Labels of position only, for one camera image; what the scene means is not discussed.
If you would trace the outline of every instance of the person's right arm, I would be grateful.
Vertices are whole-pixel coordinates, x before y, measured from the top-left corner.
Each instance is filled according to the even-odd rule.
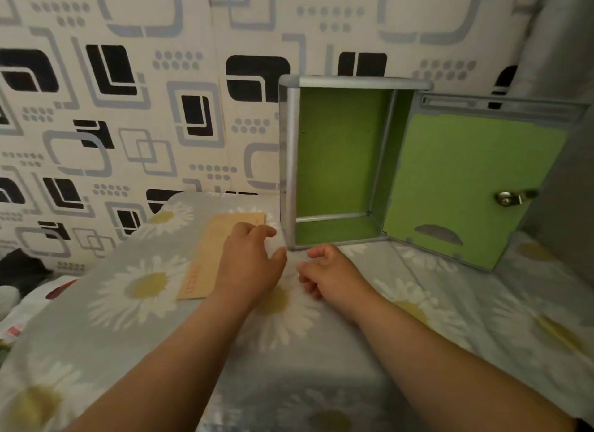
[[[306,291],[359,325],[384,368],[435,431],[570,432],[575,420],[513,377],[449,342],[363,278],[333,245],[297,265]]]

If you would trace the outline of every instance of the open green door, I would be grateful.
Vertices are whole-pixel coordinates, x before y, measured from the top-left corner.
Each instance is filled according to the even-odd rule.
[[[383,227],[388,236],[493,269],[529,207],[504,207],[495,194],[539,189],[566,142],[568,118],[577,115],[569,104],[493,105],[415,96]],[[559,105],[567,108],[553,108]]]

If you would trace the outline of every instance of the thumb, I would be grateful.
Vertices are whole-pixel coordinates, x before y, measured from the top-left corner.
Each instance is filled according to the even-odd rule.
[[[273,263],[274,268],[278,272],[278,277],[280,277],[287,264],[287,248],[279,247],[274,252],[274,254],[272,254],[272,257],[270,257],[270,261]]]
[[[305,276],[315,283],[319,282],[324,270],[323,266],[318,260],[301,261],[297,263],[296,269],[299,274]]]

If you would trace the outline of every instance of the geometric patterned wallpaper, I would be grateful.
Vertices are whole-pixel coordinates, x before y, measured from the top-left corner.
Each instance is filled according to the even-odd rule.
[[[276,192],[278,77],[501,94],[537,0],[0,0],[0,256],[78,274],[179,191]]]

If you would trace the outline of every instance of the floral tablecloth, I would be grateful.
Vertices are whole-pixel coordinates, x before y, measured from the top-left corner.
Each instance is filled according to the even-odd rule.
[[[180,193],[34,318],[0,368],[0,430],[60,430],[182,323],[201,302],[175,300],[198,237],[228,211],[278,228],[277,196]],[[427,326],[594,420],[594,291],[526,235],[497,275],[397,242],[342,250]],[[199,430],[424,430],[360,332],[303,292],[303,259],[241,329]]]

